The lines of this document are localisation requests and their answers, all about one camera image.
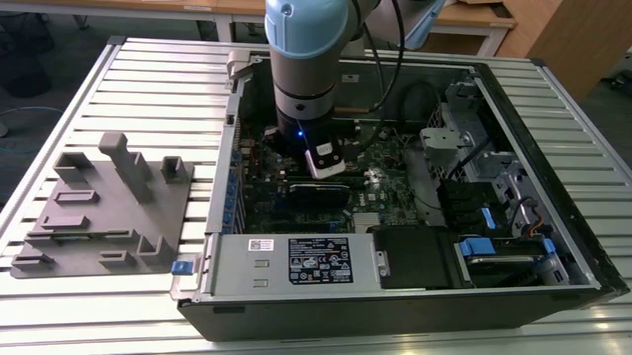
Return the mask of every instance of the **wooden table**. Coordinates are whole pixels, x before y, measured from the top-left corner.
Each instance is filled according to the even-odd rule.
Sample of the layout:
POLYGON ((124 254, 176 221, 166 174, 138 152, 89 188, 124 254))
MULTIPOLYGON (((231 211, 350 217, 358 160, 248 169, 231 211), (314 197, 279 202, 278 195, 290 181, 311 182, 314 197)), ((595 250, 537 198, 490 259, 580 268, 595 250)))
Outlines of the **wooden table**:
MULTIPOLYGON (((263 23, 266 1, 215 0, 214 12, 230 16, 231 23, 263 23)), ((478 55, 493 56, 508 31, 516 25, 514 18, 497 17, 488 5, 457 3, 444 8, 430 32, 485 37, 478 55)), ((220 41, 232 41, 232 37, 220 37, 220 41)))
MULTIPOLYGON (((235 23, 263 23, 266 1, 0 0, 0 10, 215 21, 219 41, 234 42, 235 23)), ((492 56, 516 25, 513 18, 498 18, 486 5, 454 4, 441 11, 432 32, 485 37, 478 55, 492 56)))

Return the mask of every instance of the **floor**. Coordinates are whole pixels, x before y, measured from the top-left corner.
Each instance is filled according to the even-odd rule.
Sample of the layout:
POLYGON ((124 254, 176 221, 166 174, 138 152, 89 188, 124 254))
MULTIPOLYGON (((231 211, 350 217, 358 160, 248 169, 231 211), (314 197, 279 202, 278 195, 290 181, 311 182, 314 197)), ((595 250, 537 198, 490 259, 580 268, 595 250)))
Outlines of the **floor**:
MULTIPOLYGON (((96 17, 88 18, 89 28, 79 30, 71 16, 49 15, 47 27, 55 39, 55 49, 40 55, 40 62, 52 82, 52 90, 29 99, 19 99, 0 88, 0 112, 16 107, 64 109, 72 100, 110 36, 164 38, 199 41, 194 21, 96 17)), ((210 39, 216 39, 214 25, 204 26, 210 39)), ((236 26, 236 40, 264 43, 264 35, 248 35, 246 26, 236 26)), ((9 134, 0 138, 0 208, 11 197, 25 170, 47 140, 59 119, 51 111, 20 111, 0 116, 9 134)))
MULTIPOLYGON (((49 16, 48 29, 55 38, 55 49, 40 56, 52 81, 52 90, 29 98, 11 97, 0 89, 0 112, 15 107, 55 107, 64 109, 73 97, 93 61, 112 35, 130 37, 199 40, 199 29, 192 21, 89 17, 89 28, 79 30, 71 16, 49 16)), ((262 30, 248 35, 244 26, 236 26, 238 41, 264 43, 262 30)), ((212 24, 204 26, 212 38, 212 24)), ((623 159, 632 165, 632 98, 600 84, 581 104, 595 125, 601 130, 623 159)), ((20 182, 21 176, 44 144, 59 119, 51 111, 20 111, 0 117, 9 134, 0 138, 0 148, 29 153, 0 151, 0 208, 20 182)))

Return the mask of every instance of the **metal bracket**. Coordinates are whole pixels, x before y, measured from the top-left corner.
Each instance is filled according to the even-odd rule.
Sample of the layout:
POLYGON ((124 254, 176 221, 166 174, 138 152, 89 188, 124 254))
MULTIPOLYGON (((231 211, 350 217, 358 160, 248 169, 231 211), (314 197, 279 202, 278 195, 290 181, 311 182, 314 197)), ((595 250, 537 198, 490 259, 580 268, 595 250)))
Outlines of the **metal bracket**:
POLYGON ((391 269, 387 267, 386 251, 375 251, 377 273, 379 277, 391 276, 391 269))
POLYGON ((246 69, 250 67, 250 50, 234 50, 228 53, 228 60, 226 62, 226 71, 228 72, 230 80, 236 80, 246 74, 246 69))

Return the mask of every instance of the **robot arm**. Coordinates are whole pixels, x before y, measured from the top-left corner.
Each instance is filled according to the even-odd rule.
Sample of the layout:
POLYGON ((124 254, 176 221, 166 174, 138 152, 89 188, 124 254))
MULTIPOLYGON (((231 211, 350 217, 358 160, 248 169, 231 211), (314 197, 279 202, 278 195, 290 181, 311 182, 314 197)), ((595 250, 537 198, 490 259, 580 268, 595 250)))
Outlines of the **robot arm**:
MULTIPOLYGON (((399 2, 426 4, 422 8, 430 13, 430 21, 423 22, 422 30, 428 34, 436 17, 429 11, 434 6, 428 4, 442 5, 444 0, 399 2)), ((346 43, 377 8, 378 13, 389 14, 393 4, 381 0, 266 1, 278 133, 286 151, 298 160, 305 156, 317 179, 345 171, 342 147, 331 127, 338 60, 346 43)), ((395 22, 394 17, 383 20, 382 24, 395 22)))

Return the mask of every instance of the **aluminum extrusion table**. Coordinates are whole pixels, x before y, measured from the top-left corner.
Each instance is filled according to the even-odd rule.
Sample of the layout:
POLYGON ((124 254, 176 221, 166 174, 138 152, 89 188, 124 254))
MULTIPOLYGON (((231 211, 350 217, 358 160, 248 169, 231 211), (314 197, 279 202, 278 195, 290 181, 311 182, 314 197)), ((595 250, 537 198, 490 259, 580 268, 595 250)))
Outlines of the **aluminum extrusion table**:
MULTIPOLYGON (((105 47, 0 214, 0 354, 632 353, 632 294, 510 330, 212 343, 187 324, 168 295, 172 283, 192 289, 194 277, 9 276, 11 260, 57 178, 51 165, 60 152, 83 151, 91 159, 105 159, 96 149, 104 131, 126 132, 131 151, 147 160, 179 155, 195 162, 179 253, 186 257, 202 251, 230 93, 226 60, 236 48, 266 50, 252 44, 140 38, 105 47)), ((524 59, 409 55, 489 64, 612 261, 632 278, 632 173, 548 68, 524 59)))

